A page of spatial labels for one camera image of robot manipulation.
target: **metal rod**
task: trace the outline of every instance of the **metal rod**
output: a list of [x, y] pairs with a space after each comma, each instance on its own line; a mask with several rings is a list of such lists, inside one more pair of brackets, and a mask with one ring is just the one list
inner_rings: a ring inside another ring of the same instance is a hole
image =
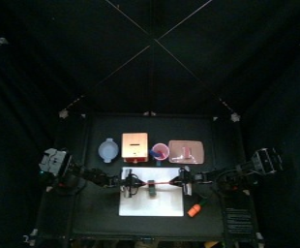
[[[196, 74], [193, 73], [193, 71], [187, 67], [187, 65], [179, 60], [179, 58], [175, 56], [175, 54], [167, 49], [167, 47], [160, 43], [160, 41], [157, 39], [153, 39], [156, 41], [156, 43], [160, 45], [160, 47], [167, 51], [167, 53], [173, 57], [173, 59], [177, 61], [177, 63], [185, 68], [185, 70], [189, 72], [189, 74], [193, 76], [193, 78], [197, 80], [197, 82], [200, 82], [203, 85], [205, 85], [205, 83], [203, 82], [203, 80], [196, 76]], [[225, 108], [229, 110], [231, 113], [235, 112], [235, 110], [229, 107], [229, 105], [227, 104], [227, 102], [213, 93], [212, 90], [209, 90], [208, 87], [205, 87], [207, 91], [211, 93], [211, 95], [217, 98], [219, 102], [225, 106]]]
[[213, 0], [208, 0], [159, 38], [164, 38]]
[[103, 82], [105, 82], [111, 76], [120, 71], [120, 69], [149, 48], [151, 46], [145, 46], [133, 56], [129, 58], [115, 70], [113, 72], [101, 80], [99, 81], [95, 86], [100, 85]]
[[[101, 83], [104, 83], [109, 78], [111, 78], [111, 76], [117, 72], [117, 71], [120, 71], [120, 69], [149, 48], [151, 46], [145, 46], [145, 48], [141, 50], [141, 51], [139, 51], [135, 55], [133, 55], [133, 57], [131, 58], [131, 59], [128, 59], [124, 63], [123, 63], [123, 65], [120, 65], [116, 69], [115, 69], [115, 71], [101, 80], [101, 81], [99, 81], [96, 84], [95, 84], [95, 86], [97, 86], [97, 85], [100, 85]], [[64, 111], [64, 110], [68, 110], [83, 98], [85, 97], [85, 94], [84, 95], [80, 95], [73, 101], [72, 101], [72, 103], [61, 110], [61, 111]]]
[[145, 34], [149, 34], [147, 31], [145, 31], [145, 29], [137, 24], [137, 22], [127, 15], [127, 14], [124, 14], [124, 12], [108, 1], [108, 0], [105, 0], [107, 1], [107, 3], [109, 3], [112, 6], [113, 6], [113, 8], [127, 17], [127, 19], [143, 30], [143, 32], [145, 33]]

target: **red object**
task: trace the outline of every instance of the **red object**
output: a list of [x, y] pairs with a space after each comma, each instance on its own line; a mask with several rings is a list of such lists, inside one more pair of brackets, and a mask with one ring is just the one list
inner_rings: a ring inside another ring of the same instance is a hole
[[193, 217], [199, 213], [200, 209], [201, 209], [200, 204], [195, 204], [188, 211], [188, 215]]

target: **orange object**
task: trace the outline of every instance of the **orange object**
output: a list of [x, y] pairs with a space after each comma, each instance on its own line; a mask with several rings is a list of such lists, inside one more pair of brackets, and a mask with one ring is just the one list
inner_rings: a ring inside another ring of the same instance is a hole
[[123, 152], [124, 162], [135, 163], [148, 161], [148, 134], [135, 133], [123, 134]]
[[197, 212], [200, 211], [200, 209], [201, 209], [200, 204], [195, 204], [188, 211], [188, 215], [191, 217], [193, 217], [197, 214]]

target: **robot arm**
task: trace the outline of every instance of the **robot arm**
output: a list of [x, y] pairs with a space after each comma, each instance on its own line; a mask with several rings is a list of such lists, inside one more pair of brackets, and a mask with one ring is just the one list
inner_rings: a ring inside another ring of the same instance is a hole
[[[184, 193], [188, 195], [188, 186], [191, 184], [211, 184], [212, 182], [221, 181], [227, 187], [232, 183], [239, 183], [236, 179], [241, 179], [249, 174], [267, 175], [281, 171], [280, 164], [281, 160], [276, 151], [263, 148], [255, 152], [249, 162], [229, 169], [201, 171], [192, 174], [189, 167], [180, 168], [179, 175], [169, 181], [169, 184], [183, 187]], [[132, 170], [128, 171], [124, 179], [120, 179], [117, 175], [107, 175], [99, 169], [88, 170], [73, 163], [72, 156], [67, 151], [55, 148], [45, 150], [39, 166], [41, 171], [55, 176], [56, 180], [61, 180], [69, 175], [73, 175], [92, 181], [103, 188], [120, 186], [128, 198], [132, 198], [132, 196], [137, 194], [139, 188], [147, 185], [147, 183], [139, 179], [137, 175], [132, 173]]]
[[80, 177], [103, 188], [121, 186], [128, 198], [132, 198], [137, 193], [139, 187], [145, 185], [131, 171], [125, 178], [120, 179], [117, 175], [107, 175], [100, 169], [85, 169], [72, 161], [72, 156], [67, 151], [55, 148], [45, 150], [39, 166], [43, 172], [53, 175], [60, 184], [63, 184], [68, 176]]

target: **black enclosure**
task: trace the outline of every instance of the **black enclosure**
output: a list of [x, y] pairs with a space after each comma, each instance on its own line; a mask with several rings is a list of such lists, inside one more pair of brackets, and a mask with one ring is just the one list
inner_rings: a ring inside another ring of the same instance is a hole
[[0, 38], [0, 247], [23, 247], [35, 227], [43, 151], [83, 142], [96, 114], [120, 128], [124, 116], [161, 118], [167, 130], [204, 118], [201, 138], [225, 134], [221, 164], [280, 150], [284, 171], [255, 192], [259, 228], [269, 247], [300, 247], [300, 0], [0, 0]]

